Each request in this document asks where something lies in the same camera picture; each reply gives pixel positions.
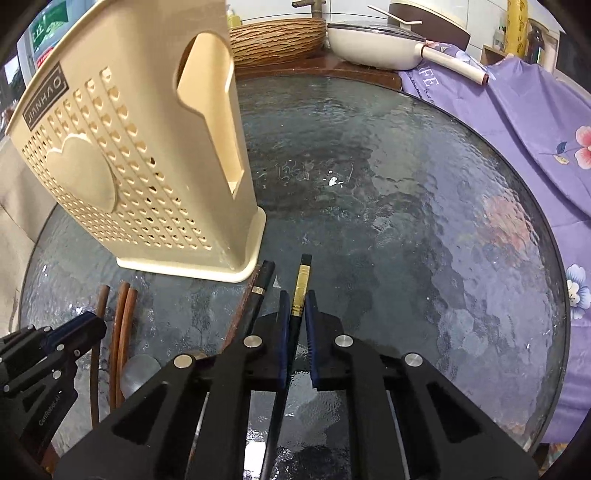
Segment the black chopstick gold band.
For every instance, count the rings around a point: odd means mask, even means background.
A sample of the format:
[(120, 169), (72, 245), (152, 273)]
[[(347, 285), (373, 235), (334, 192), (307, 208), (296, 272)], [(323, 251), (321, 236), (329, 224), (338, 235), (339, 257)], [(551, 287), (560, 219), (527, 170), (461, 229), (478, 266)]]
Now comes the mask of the black chopstick gold band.
[(244, 338), (252, 332), (252, 326), (259, 316), (260, 308), (263, 305), (266, 290), (269, 289), (270, 282), (273, 280), (276, 263), (264, 260), (250, 281), (249, 289), (246, 291), (245, 306), (240, 315), (238, 323), (238, 337)]
[(290, 309), (290, 322), (288, 322), (287, 342), (287, 381), (283, 390), (276, 393), (273, 401), (273, 411), (270, 415), (270, 428), (266, 438), (266, 452), (264, 452), (263, 466), (260, 470), (259, 479), (269, 480), (273, 473), (274, 462), (276, 462), (276, 447), (280, 439), (281, 424), (283, 424), (284, 410), (287, 406), (288, 390), (290, 379), (294, 372), (294, 359), (297, 354), (298, 338), (301, 331), (301, 320), (304, 315), (305, 294), (308, 291), (308, 282), (311, 277), (311, 254), (301, 255), (300, 265), (295, 281), (294, 298)]

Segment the brown wooden chopstick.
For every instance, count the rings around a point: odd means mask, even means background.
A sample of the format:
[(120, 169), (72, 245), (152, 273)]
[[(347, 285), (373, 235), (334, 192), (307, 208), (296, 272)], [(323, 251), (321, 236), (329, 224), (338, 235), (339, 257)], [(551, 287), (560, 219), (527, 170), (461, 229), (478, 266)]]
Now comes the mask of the brown wooden chopstick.
[(259, 282), (259, 272), (262, 269), (261, 265), (257, 265), (256, 269), (253, 271), (252, 275), (249, 278), (249, 284), (246, 285), (245, 291), (242, 293), (242, 298), (238, 302), (238, 307), (235, 310), (235, 313), (232, 316), (231, 322), (229, 324), (228, 330), (226, 331), (226, 335), (224, 341), (221, 345), (221, 351), (223, 351), (226, 347), (230, 345), (233, 339), (235, 339), (236, 331), (238, 330), (238, 326), (242, 317), (245, 316), (245, 311), (247, 304), (249, 304), (249, 300), (252, 297), (262, 295), (263, 288), (259, 287), (257, 283)]
[(113, 329), (111, 334), (110, 353), (109, 353), (109, 407), (113, 411), (117, 407), (117, 398), (119, 394), (119, 353), (121, 350), (121, 339), (123, 325), (126, 320), (126, 304), (130, 285), (122, 282), (119, 286), (115, 314), (113, 319)]
[[(105, 315), (105, 310), (108, 302), (108, 297), (110, 293), (110, 287), (108, 285), (102, 285), (99, 290), (97, 305), (95, 309), (95, 314), (98, 317), (103, 318)], [(91, 358), (90, 358), (90, 372), (89, 372), (89, 393), (90, 393), (90, 416), (91, 416), (91, 426), (95, 428), (100, 419), (99, 419), (99, 391), (98, 391), (98, 383), (99, 383), (99, 363), (100, 363), (100, 344), (101, 341), (98, 341), (91, 350)]]
[(137, 291), (130, 288), (125, 299), (122, 323), (119, 336), (117, 354), (117, 378), (116, 378), (116, 407), (120, 407), (124, 401), (122, 387), (123, 367), (128, 360), (128, 349), (131, 337), (134, 309), (137, 300)]

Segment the grey plastic spoon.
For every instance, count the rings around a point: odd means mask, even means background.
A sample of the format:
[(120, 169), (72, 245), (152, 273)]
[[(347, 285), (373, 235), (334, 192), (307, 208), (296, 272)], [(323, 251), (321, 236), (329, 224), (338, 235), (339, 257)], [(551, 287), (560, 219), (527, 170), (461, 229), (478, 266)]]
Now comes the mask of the grey plastic spoon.
[(159, 362), (150, 355), (138, 354), (131, 357), (125, 363), (120, 377), (123, 398), (129, 398), (160, 369)]

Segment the round glass table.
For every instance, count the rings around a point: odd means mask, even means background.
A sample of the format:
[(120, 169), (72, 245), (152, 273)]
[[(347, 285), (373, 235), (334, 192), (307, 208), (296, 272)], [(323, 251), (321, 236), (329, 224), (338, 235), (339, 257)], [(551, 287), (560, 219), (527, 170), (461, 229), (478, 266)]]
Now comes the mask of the round glass table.
[[(570, 340), (566, 279), (525, 182), (479, 135), (410, 95), (321, 76), (238, 80), (259, 259), (276, 263), (262, 315), (310, 254), (318, 306), (389, 356), (417, 352), (526, 452), (554, 413)], [(57, 327), (109, 285), (110, 322), (138, 290), (130, 356), (216, 354), (245, 285), (119, 268), (60, 206), (29, 261), (20, 324)], [(271, 479), (352, 479), (342, 392), (312, 389), (304, 325)]]

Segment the cream plastic utensil holder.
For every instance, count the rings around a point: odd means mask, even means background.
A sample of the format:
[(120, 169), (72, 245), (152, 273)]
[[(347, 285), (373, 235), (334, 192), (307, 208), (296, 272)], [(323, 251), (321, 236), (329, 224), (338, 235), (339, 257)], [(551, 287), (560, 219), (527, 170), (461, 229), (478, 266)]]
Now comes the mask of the cream plastic utensil holder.
[(100, 1), (62, 37), (7, 133), (56, 202), (116, 259), (238, 283), (256, 203), (222, 1)]

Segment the woven wicker basket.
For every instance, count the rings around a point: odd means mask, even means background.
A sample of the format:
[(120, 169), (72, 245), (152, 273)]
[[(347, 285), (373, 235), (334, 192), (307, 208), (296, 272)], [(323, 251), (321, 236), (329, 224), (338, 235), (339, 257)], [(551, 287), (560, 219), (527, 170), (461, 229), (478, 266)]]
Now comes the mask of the woven wicker basket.
[(257, 22), (229, 30), (235, 66), (240, 69), (307, 59), (322, 49), (327, 23), (320, 18)]

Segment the white frying pan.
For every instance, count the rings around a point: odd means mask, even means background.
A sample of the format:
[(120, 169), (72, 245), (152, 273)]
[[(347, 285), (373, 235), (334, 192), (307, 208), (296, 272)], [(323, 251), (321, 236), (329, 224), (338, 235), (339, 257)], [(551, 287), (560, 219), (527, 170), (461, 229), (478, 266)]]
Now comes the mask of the white frying pan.
[(423, 60), (445, 67), (484, 86), (488, 74), (462, 60), (431, 48), (420, 35), (388, 25), (329, 23), (332, 52), (349, 63), (380, 70), (410, 71)]

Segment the yellow soap bottle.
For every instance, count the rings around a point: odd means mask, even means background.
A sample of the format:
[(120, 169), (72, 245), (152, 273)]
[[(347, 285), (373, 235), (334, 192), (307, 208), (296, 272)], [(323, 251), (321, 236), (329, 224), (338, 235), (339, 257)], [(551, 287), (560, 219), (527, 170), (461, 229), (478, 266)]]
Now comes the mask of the yellow soap bottle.
[(226, 6), (226, 18), (228, 19), (229, 29), (238, 28), (242, 25), (242, 18), (235, 13), (235, 10), (229, 4)]

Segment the purple floral cloth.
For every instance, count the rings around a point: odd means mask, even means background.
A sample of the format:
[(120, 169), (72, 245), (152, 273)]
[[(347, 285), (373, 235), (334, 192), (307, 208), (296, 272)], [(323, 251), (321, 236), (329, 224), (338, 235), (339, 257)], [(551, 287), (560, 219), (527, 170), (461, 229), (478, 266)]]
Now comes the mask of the purple floral cloth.
[(454, 45), (436, 47), (486, 73), (487, 85), (423, 61), (401, 72), (404, 91), (471, 126), (511, 163), (549, 220), (566, 267), (570, 352), (543, 438), (565, 443), (590, 409), (590, 102), (515, 56), (485, 66)]

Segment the brass faucet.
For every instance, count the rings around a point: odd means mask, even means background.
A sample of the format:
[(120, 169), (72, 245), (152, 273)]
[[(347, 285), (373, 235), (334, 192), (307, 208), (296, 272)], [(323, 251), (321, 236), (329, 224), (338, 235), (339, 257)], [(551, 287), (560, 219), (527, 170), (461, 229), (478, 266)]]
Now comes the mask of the brass faucet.
[(324, 18), (324, 5), (327, 3), (325, 0), (294, 0), (291, 2), (293, 8), (311, 8), (311, 17), (322, 19)]

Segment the brown white rice cooker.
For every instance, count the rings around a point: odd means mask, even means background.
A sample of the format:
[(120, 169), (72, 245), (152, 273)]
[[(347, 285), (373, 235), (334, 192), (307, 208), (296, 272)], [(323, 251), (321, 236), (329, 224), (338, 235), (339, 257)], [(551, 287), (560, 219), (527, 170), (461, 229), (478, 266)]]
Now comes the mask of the brown white rice cooker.
[(428, 40), (453, 44), (466, 49), (471, 35), (466, 22), (440, 7), (427, 6), (419, 1), (392, 1), (389, 13), (407, 22), (421, 21), (412, 30)]

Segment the blue water jug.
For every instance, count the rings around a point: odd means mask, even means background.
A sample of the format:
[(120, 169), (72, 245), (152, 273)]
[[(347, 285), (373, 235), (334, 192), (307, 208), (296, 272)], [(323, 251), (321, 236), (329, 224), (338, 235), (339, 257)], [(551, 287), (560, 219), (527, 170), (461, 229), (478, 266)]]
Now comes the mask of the blue water jug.
[(52, 49), (94, 5), (95, 0), (52, 0), (17, 42), (20, 65), (33, 76)]

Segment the dark glass bottle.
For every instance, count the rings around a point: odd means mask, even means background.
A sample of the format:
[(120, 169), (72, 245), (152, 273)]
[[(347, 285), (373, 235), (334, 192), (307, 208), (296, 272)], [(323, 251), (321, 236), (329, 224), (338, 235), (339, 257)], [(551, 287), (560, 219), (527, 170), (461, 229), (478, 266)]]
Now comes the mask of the dark glass bottle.
[(529, 19), (529, 31), (527, 37), (526, 62), (542, 65), (545, 56), (545, 37), (547, 28), (537, 20)]

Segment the yellow roll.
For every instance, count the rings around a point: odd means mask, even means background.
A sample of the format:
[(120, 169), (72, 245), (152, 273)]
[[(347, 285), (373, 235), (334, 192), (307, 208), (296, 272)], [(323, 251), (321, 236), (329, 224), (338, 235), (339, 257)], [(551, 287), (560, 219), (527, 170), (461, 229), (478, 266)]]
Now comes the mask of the yellow roll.
[(508, 0), (506, 10), (505, 52), (523, 58), (527, 47), (528, 1)]

